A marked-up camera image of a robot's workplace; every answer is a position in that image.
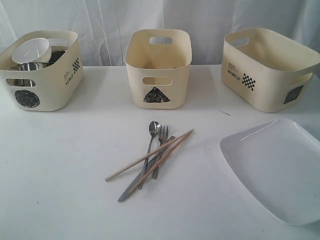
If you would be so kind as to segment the steel spoon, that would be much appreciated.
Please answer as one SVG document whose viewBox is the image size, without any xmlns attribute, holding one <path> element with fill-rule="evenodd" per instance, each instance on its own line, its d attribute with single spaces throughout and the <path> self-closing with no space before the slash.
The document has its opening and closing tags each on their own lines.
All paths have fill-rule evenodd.
<svg viewBox="0 0 320 240">
<path fill-rule="evenodd" d="M 149 141 L 149 145 L 148 145 L 148 149 L 147 149 L 147 154 L 149 154 L 151 152 L 151 147 L 152 147 L 152 142 L 154 137 L 159 133 L 160 130 L 160 124 L 157 121 L 151 121 L 149 126 L 148 126 L 148 130 L 150 133 L 150 141 Z M 140 178 L 142 178 L 146 172 L 147 172 L 147 167 L 148 167 L 148 162 L 149 162 L 149 158 L 147 157 L 144 160 L 144 164 L 140 173 Z"/>
</svg>

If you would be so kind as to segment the steel fork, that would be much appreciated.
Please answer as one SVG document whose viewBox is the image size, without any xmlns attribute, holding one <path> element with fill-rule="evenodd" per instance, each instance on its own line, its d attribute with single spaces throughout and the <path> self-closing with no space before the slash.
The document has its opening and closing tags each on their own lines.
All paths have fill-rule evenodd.
<svg viewBox="0 0 320 240">
<path fill-rule="evenodd" d="M 162 146 L 168 140 L 168 137 L 169 137 L 169 126 L 168 125 L 161 126 L 160 133 L 158 135 L 160 146 Z M 159 173 L 159 166 L 153 171 L 152 179 L 156 180 L 158 178 L 158 173 Z"/>
</svg>

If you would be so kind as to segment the cream bin with triangle mark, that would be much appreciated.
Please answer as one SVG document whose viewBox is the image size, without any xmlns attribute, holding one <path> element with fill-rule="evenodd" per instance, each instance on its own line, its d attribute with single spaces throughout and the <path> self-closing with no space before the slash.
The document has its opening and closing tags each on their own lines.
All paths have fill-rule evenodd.
<svg viewBox="0 0 320 240">
<path fill-rule="evenodd" d="M 180 29 L 143 29 L 129 41 L 125 64 L 133 102 L 144 109 L 176 109 L 186 99 L 191 39 Z"/>
</svg>

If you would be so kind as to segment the steel table knife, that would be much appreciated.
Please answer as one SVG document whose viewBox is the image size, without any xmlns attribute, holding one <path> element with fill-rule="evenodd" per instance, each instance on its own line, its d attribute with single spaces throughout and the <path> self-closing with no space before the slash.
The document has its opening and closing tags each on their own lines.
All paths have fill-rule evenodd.
<svg viewBox="0 0 320 240">
<path fill-rule="evenodd" d="M 149 171 L 150 168 L 156 163 L 156 161 L 159 159 L 160 155 L 163 154 L 163 152 L 167 149 L 168 147 L 166 146 L 164 149 L 162 149 L 159 153 L 157 153 L 147 164 L 147 169 L 146 171 Z M 123 202 L 126 200 L 130 195 L 130 190 L 136 185 L 136 183 L 139 182 L 141 176 L 143 176 L 143 171 L 141 171 L 135 179 L 130 183 L 130 185 L 125 189 L 125 191 L 122 193 L 122 195 L 119 197 L 118 202 Z"/>
</svg>

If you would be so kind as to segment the white ceramic bowl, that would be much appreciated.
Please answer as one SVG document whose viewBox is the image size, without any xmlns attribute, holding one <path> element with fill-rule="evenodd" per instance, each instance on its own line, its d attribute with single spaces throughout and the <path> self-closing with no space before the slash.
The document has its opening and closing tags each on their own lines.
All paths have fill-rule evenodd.
<svg viewBox="0 0 320 240">
<path fill-rule="evenodd" d="M 52 56 L 52 46 L 47 38 L 37 37 L 25 41 L 11 54 L 17 64 L 48 63 Z"/>
</svg>

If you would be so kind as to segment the steel mug with handle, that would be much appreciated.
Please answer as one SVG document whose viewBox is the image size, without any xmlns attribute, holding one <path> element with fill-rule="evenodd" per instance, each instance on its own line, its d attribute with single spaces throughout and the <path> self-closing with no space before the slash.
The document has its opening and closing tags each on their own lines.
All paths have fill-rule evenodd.
<svg viewBox="0 0 320 240">
<path fill-rule="evenodd" d="M 44 68 L 49 67 L 50 64 L 46 62 L 27 62 L 27 63 L 21 63 L 17 66 L 9 67 L 8 71 L 37 71 Z"/>
</svg>

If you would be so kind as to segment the stainless steel bowl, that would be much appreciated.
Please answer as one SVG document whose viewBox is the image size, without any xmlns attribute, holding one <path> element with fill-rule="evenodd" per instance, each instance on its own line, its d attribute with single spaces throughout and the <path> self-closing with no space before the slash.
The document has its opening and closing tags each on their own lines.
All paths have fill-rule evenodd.
<svg viewBox="0 0 320 240">
<path fill-rule="evenodd" d="M 36 83 L 32 79 L 7 78 L 8 85 L 13 87 L 35 87 Z"/>
</svg>

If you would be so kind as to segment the white backdrop curtain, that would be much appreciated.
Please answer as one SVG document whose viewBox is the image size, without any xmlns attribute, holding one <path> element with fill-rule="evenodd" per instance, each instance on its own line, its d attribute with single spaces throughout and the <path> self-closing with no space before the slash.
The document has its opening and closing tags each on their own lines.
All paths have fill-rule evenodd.
<svg viewBox="0 0 320 240">
<path fill-rule="evenodd" d="M 85 66 L 122 66 L 142 29 L 179 29 L 191 39 L 194 65 L 220 64 L 225 35 L 266 28 L 320 49 L 317 0 L 3 0 L 0 48 L 40 30 L 78 34 Z"/>
</svg>

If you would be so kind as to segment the cream bin with circle mark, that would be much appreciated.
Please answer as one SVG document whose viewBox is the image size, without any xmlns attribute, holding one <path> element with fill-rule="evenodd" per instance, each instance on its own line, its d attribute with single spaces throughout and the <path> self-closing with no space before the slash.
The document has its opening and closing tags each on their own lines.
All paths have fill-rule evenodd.
<svg viewBox="0 0 320 240">
<path fill-rule="evenodd" d="M 66 50 L 65 54 L 48 67 L 33 70 L 7 70 L 17 66 L 13 51 L 34 38 L 63 39 L 69 46 L 53 45 L 52 50 Z M 78 34 L 68 30 L 38 30 L 27 33 L 0 53 L 0 86 L 17 108 L 25 111 L 56 111 L 63 108 L 78 87 L 84 75 Z M 11 86 L 6 79 L 31 79 L 35 87 Z"/>
</svg>

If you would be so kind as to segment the cream bin with square mark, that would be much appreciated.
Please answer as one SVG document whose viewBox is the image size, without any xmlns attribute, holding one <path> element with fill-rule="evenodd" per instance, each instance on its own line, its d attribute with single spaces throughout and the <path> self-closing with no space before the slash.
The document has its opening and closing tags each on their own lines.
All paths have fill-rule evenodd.
<svg viewBox="0 0 320 240">
<path fill-rule="evenodd" d="M 221 81 L 261 112 L 296 104 L 319 67 L 317 51 L 270 29 L 224 37 Z"/>
</svg>

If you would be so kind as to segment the white square plate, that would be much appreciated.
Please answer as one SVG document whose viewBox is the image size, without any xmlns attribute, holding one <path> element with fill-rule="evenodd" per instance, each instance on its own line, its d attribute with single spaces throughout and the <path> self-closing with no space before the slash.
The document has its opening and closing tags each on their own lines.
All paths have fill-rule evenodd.
<svg viewBox="0 0 320 240">
<path fill-rule="evenodd" d="M 222 138 L 219 149 L 248 192 L 292 226 L 320 219 L 320 142 L 278 118 Z"/>
</svg>

